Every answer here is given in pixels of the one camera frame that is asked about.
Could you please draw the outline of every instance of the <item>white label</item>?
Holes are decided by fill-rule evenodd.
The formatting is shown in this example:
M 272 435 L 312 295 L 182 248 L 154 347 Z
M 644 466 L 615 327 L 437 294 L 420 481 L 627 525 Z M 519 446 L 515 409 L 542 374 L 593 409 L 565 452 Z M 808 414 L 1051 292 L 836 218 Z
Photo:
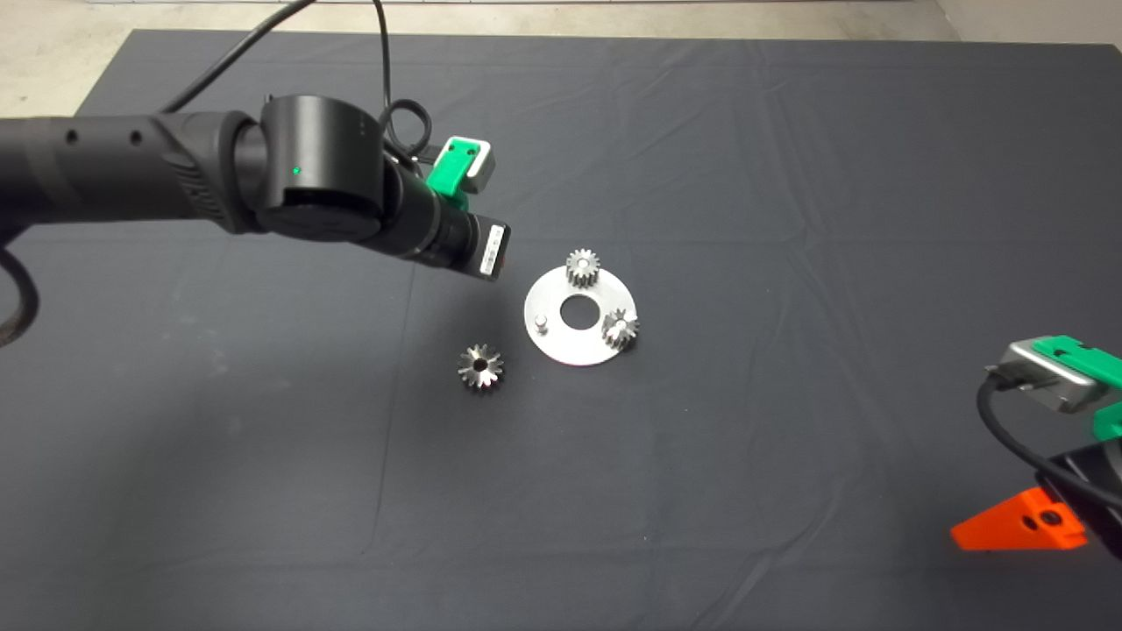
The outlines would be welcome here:
M 503 245 L 503 235 L 506 228 L 491 226 L 491 234 L 487 237 L 487 249 L 484 250 L 484 260 L 479 264 L 479 273 L 490 276 L 495 271 L 495 262 L 498 259 L 498 248 Z

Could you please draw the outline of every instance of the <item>concrete floor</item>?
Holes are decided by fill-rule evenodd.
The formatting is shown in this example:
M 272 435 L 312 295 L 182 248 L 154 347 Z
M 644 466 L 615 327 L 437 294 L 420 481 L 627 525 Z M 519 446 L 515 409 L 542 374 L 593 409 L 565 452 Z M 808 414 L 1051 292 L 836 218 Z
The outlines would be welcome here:
M 0 0 L 0 117 L 73 113 L 134 28 L 248 29 L 276 7 Z M 386 12 L 394 33 L 1122 43 L 1119 0 L 390 4 Z M 376 26 L 369 6 L 325 3 L 280 29 Z

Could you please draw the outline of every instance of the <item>green plastic bracket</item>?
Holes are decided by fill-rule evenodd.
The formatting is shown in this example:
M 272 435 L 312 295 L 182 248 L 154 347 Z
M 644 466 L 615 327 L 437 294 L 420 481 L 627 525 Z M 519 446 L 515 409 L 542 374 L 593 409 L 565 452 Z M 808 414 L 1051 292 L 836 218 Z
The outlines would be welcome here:
M 1122 390 L 1122 359 L 1105 350 L 1089 347 L 1068 336 L 1037 340 L 1032 349 L 1110 387 Z M 1096 411 L 1091 430 L 1098 440 L 1122 437 L 1122 403 Z
M 1091 433 L 1102 441 L 1122 438 L 1122 403 L 1095 412 L 1091 419 Z
M 479 155 L 478 143 L 463 139 L 449 143 L 448 147 L 440 154 L 440 158 L 436 159 L 436 164 L 433 165 L 425 183 L 452 205 L 467 211 L 468 195 L 463 193 L 460 184 L 477 155 Z

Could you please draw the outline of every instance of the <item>spur gear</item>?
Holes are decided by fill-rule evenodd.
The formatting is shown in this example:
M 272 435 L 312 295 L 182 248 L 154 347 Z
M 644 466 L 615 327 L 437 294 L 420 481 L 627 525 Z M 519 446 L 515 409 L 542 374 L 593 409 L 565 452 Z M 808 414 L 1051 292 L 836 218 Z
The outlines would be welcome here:
M 638 337 L 638 318 L 626 309 L 616 309 L 604 317 L 600 327 L 604 341 L 616 350 L 623 350 Z
M 503 360 L 499 353 L 488 345 L 468 347 L 460 355 L 459 374 L 465 385 L 475 390 L 487 390 L 498 383 L 503 374 Z
M 600 273 L 600 258 L 590 249 L 578 249 L 564 262 L 565 275 L 574 287 L 587 287 L 596 283 Z

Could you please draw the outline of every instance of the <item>robotic arm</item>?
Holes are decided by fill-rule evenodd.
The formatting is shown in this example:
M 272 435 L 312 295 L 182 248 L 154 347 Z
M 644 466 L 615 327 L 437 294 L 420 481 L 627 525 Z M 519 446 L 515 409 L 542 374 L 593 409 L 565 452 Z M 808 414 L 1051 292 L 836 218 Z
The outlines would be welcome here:
M 434 170 L 441 194 L 385 153 L 383 131 L 361 109 L 315 95 L 273 99 L 259 121 L 242 112 L 0 120 L 0 232 L 206 219 L 236 235 L 346 241 L 495 280 L 509 227 L 461 210 L 447 189 L 441 159 L 454 145 Z M 490 165 L 470 162 L 458 175 L 481 173 L 465 182 L 476 192 Z

